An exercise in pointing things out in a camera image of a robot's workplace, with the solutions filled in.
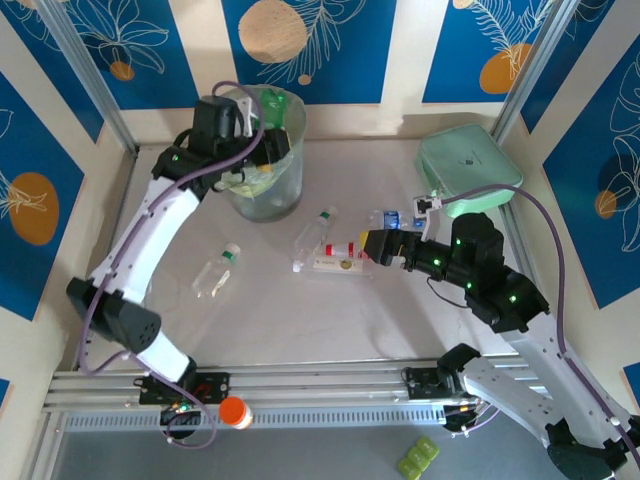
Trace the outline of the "clear bottle dark blue label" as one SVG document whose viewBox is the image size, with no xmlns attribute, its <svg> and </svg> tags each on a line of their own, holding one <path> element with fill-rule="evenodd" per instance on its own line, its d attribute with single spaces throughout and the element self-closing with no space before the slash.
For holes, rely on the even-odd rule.
<svg viewBox="0 0 640 480">
<path fill-rule="evenodd" d="M 412 213 L 402 210 L 374 210 L 369 214 L 367 226 L 370 230 L 421 230 L 422 222 Z"/>
</svg>

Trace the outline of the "green plastic bottle yellow cap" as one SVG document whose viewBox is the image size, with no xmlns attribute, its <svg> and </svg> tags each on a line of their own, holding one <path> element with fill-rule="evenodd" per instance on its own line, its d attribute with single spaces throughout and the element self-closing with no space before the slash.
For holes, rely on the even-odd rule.
<svg viewBox="0 0 640 480">
<path fill-rule="evenodd" d="M 290 101 L 284 90 L 267 88 L 260 94 L 265 129 L 285 130 L 285 118 Z"/>
</svg>

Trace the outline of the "clear bottle white label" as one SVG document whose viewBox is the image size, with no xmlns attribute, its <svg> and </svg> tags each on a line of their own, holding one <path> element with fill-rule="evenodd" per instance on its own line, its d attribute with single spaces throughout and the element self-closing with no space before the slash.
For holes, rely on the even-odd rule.
<svg viewBox="0 0 640 480">
<path fill-rule="evenodd" d="M 362 259 L 342 259 L 332 256 L 312 255 L 304 260 L 294 260 L 294 273 L 371 277 L 371 268 Z"/>
</svg>

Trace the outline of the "clear bottle green cap band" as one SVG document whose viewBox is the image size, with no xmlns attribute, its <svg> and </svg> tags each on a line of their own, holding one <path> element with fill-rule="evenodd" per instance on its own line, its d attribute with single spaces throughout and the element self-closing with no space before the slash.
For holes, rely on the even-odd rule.
<svg viewBox="0 0 640 480">
<path fill-rule="evenodd" d="M 229 280 L 241 248 L 235 243 L 225 245 L 223 251 L 208 261 L 192 283 L 192 290 L 199 299 L 213 299 Z"/>
<path fill-rule="evenodd" d="M 330 205 L 312 219 L 296 238 L 294 253 L 302 257 L 311 255 L 325 240 L 337 214 L 338 209 Z"/>
</svg>

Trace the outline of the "clear plastic waste bin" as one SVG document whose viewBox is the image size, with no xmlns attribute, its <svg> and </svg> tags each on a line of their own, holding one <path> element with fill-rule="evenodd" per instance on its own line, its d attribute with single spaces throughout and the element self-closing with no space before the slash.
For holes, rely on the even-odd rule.
<svg viewBox="0 0 640 480">
<path fill-rule="evenodd" d="M 286 173 L 293 171 L 294 162 L 302 158 L 303 140 L 306 133 L 306 111 L 304 102 L 295 94 L 286 91 L 290 101 L 285 118 L 285 127 L 289 135 L 291 149 L 289 154 L 280 162 L 269 163 L 271 148 L 268 145 L 268 131 L 265 129 L 264 113 L 260 102 L 260 94 L 267 88 L 284 90 L 271 85 L 253 85 L 250 87 L 255 98 L 254 111 L 257 116 L 254 134 L 260 127 L 264 128 L 262 140 L 245 160 L 238 173 L 225 173 L 219 186 L 246 198 L 255 198 L 273 187 Z M 224 94 L 226 98 L 235 101 L 247 96 L 243 91 L 234 89 Z"/>
<path fill-rule="evenodd" d="M 243 91 L 257 104 L 259 101 L 250 89 L 251 86 L 253 85 L 249 85 L 245 89 L 234 89 Z M 285 217 L 296 208 L 301 198 L 302 184 L 303 149 L 302 158 L 294 162 L 293 171 L 286 173 L 273 187 L 257 197 L 246 198 L 230 190 L 223 190 L 221 193 L 244 218 L 254 222 L 271 222 Z"/>
</svg>

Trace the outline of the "mint green lidded container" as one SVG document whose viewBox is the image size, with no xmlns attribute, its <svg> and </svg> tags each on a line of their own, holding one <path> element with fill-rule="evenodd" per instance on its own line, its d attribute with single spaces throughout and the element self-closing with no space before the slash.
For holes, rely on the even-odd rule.
<svg viewBox="0 0 640 480">
<path fill-rule="evenodd" d="M 493 137 L 481 126 L 454 127 L 424 138 L 415 160 L 428 196 L 440 196 L 442 210 L 454 219 L 484 213 L 511 200 L 523 177 Z"/>
</svg>

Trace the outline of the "small bottle orange cap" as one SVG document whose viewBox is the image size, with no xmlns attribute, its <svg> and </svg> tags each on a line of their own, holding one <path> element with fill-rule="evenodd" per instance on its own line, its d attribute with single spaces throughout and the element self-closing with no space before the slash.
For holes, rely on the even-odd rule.
<svg viewBox="0 0 640 480">
<path fill-rule="evenodd" d="M 248 428 L 254 419 L 248 404 L 240 397 L 228 396 L 219 405 L 218 415 L 222 423 L 236 430 Z"/>
</svg>

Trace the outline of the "aluminium side rail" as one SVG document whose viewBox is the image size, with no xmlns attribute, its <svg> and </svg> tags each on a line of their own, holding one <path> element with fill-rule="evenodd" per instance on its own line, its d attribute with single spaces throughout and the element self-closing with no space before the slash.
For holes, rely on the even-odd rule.
<svg viewBox="0 0 640 480">
<path fill-rule="evenodd" d="M 129 188 L 134 158 L 120 148 L 104 149 L 83 182 L 79 214 L 79 259 L 70 277 L 85 279 L 109 254 Z"/>
<path fill-rule="evenodd" d="M 519 230 L 515 211 L 510 203 L 500 206 L 499 210 L 517 267 L 522 274 L 534 280 L 534 271 L 526 250 L 524 236 Z"/>
</svg>

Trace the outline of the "aluminium frame post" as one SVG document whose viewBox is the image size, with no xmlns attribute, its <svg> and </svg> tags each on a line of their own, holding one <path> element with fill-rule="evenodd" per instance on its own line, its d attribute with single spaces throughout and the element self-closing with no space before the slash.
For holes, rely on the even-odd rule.
<svg viewBox="0 0 640 480">
<path fill-rule="evenodd" d="M 582 0 L 552 0 L 549 6 L 551 13 L 492 127 L 491 135 L 500 144 L 518 121 L 526 133 L 533 133 L 593 33 L 583 19 Z"/>
<path fill-rule="evenodd" d="M 34 0 L 36 9 L 92 103 L 124 150 L 136 159 L 139 145 L 83 40 L 57 0 Z"/>
<path fill-rule="evenodd" d="M 68 415 L 47 412 L 33 455 L 29 480 L 51 480 L 66 430 Z"/>
</svg>

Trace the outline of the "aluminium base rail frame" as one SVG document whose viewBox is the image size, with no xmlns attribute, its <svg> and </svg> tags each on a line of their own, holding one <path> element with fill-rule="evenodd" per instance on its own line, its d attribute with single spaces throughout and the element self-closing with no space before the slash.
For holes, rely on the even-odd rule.
<svg viewBox="0 0 640 480">
<path fill-rule="evenodd" d="M 401 373 L 406 367 L 436 368 L 434 360 L 320 362 L 203 368 L 230 374 L 229 394 L 254 408 L 478 405 L 483 399 L 452 394 L 446 399 L 410 400 Z M 45 412 L 157 410 L 141 405 L 135 378 L 140 371 L 105 371 L 94 377 L 56 372 L 45 396 Z"/>
</svg>

